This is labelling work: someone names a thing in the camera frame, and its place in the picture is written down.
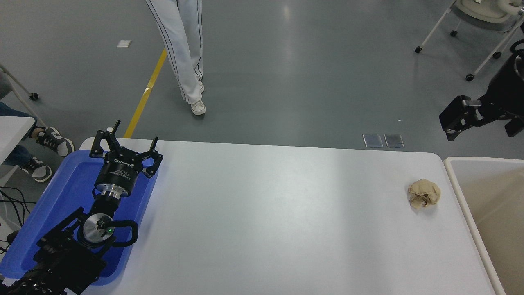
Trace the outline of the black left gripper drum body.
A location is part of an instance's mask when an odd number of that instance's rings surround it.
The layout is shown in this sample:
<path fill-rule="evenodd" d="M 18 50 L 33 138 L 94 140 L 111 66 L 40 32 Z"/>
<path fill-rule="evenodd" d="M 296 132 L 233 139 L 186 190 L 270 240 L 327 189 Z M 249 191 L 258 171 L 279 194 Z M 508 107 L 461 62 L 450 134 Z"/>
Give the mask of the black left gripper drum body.
<path fill-rule="evenodd" d="M 105 153 L 104 163 L 95 181 L 95 188 L 102 191 L 111 185 L 120 187 L 125 192 L 132 192 L 143 164 L 139 154 L 132 150 L 114 150 Z"/>

